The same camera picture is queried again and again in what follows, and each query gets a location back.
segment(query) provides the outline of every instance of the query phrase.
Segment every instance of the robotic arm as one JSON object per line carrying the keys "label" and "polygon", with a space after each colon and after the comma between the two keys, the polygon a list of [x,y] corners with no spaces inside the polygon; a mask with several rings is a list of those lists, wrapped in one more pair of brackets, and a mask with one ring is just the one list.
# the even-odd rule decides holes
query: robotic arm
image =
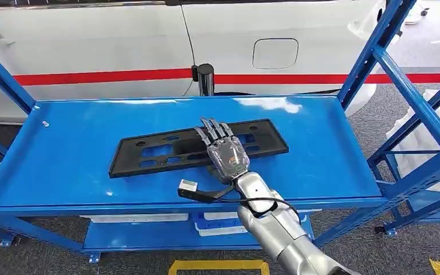
{"label": "robotic arm", "polygon": [[249,171],[249,157],[229,126],[214,119],[201,118],[206,133],[196,131],[207,146],[207,152],[229,188],[221,192],[197,190],[198,184],[182,180],[181,197],[202,202],[229,201],[221,196],[233,189],[242,199],[237,213],[247,231],[252,233],[264,251],[289,275],[359,275],[318,249],[300,225],[296,209],[271,190],[262,177]]}

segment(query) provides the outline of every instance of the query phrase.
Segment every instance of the car door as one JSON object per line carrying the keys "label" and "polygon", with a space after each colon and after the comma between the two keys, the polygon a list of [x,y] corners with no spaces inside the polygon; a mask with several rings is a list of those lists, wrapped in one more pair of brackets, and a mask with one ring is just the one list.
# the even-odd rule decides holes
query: car door
{"label": "car door", "polygon": [[[191,84],[180,6],[30,1],[0,7],[0,62],[35,99],[181,96]],[[25,117],[0,92],[0,123]]]}
{"label": "car door", "polygon": [[[197,64],[214,67],[215,92],[283,94],[339,89],[385,4],[185,0],[183,10]],[[368,90],[366,101],[375,86]]]}

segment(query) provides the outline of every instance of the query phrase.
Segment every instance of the blue shelving unit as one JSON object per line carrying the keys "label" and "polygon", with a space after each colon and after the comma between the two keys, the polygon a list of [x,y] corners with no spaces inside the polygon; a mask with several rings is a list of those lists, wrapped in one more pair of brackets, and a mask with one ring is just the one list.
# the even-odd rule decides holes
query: blue shelving unit
{"label": "blue shelving unit", "polygon": [[[200,237],[191,221],[91,223],[79,243],[17,218],[235,211],[232,203],[196,203],[177,196],[181,179],[197,181],[205,191],[218,189],[220,183],[204,167],[118,179],[107,175],[121,138],[190,128],[201,116],[225,122],[269,118],[289,144],[289,153],[253,159],[252,170],[298,209],[360,208],[314,239],[316,245],[386,210],[395,213],[386,230],[432,216],[440,211],[440,200],[413,207],[406,217],[394,208],[440,181],[440,152],[396,182],[384,181],[376,168],[390,160],[394,145],[421,122],[440,145],[440,119],[434,112],[440,91],[426,102],[386,52],[414,3],[390,1],[337,96],[35,101],[0,65],[0,88],[29,115],[9,150],[0,149],[5,155],[0,165],[0,228],[88,256],[90,262],[107,251],[258,248],[247,233]],[[365,160],[344,109],[377,62],[416,115]],[[304,227],[312,234],[309,220]]]}

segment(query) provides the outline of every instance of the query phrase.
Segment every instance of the rectangular slot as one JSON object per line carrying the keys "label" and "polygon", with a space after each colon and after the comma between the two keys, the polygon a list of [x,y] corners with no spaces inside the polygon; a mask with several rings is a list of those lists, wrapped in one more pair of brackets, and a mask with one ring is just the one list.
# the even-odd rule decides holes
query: rectangular slot
{"label": "rectangular slot", "polygon": [[243,133],[242,135],[236,135],[236,137],[242,144],[256,142],[256,138],[251,133]]}
{"label": "rectangular slot", "polygon": [[184,139],[174,142],[174,153],[176,155],[205,152],[206,146],[200,138]]}
{"label": "rectangular slot", "polygon": [[151,160],[145,160],[141,163],[139,163],[139,167],[151,167],[151,166],[155,166],[156,165],[156,161],[151,159]]}
{"label": "rectangular slot", "polygon": [[192,155],[189,155],[186,159],[188,159],[188,160],[198,160],[198,159],[205,159],[205,158],[209,158],[207,152],[201,152],[201,153],[198,153],[198,154],[192,154]]}
{"label": "rectangular slot", "polygon": [[163,144],[159,146],[146,147],[141,151],[141,156],[163,156],[173,153],[172,144]]}
{"label": "rectangular slot", "polygon": [[251,146],[247,146],[245,147],[245,152],[248,153],[252,153],[252,152],[257,152],[261,149],[261,147],[259,145],[251,145]]}
{"label": "rectangular slot", "polygon": [[166,163],[167,163],[167,164],[170,164],[170,163],[176,163],[176,162],[179,162],[180,160],[181,160],[180,157],[178,157],[178,156],[173,156],[173,157],[171,157],[171,158],[168,158],[168,160],[166,161]]}
{"label": "rectangular slot", "polygon": [[166,139],[168,141],[173,141],[173,140],[178,140],[179,136],[167,136],[164,139]]}

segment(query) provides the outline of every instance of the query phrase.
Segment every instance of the gray carpet floor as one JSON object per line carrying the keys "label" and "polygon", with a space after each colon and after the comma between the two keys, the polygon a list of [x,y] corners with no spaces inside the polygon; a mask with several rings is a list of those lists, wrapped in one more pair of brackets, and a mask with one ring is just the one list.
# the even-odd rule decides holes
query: gray carpet floor
{"label": "gray carpet floor", "polygon": [[[420,91],[440,85],[420,85]],[[407,111],[407,104],[393,85],[379,85],[375,95],[350,117],[353,130],[366,156],[385,140],[394,121]],[[0,142],[10,144],[19,131],[16,126],[0,126]],[[353,210],[326,210],[312,215],[315,234],[336,224]],[[389,237],[374,233],[374,226],[390,220],[383,215],[367,225],[329,243],[323,250],[361,274],[434,274],[429,258],[440,260],[440,224],[417,224]],[[33,223],[76,240],[84,238],[88,221],[78,217],[37,218]],[[263,259],[271,274],[280,267],[263,251],[165,251],[104,253],[100,263],[88,264],[85,257],[38,241],[24,239],[18,246],[0,248],[0,274],[167,274],[174,260]],[[181,271],[182,274],[259,274],[259,271]]]}

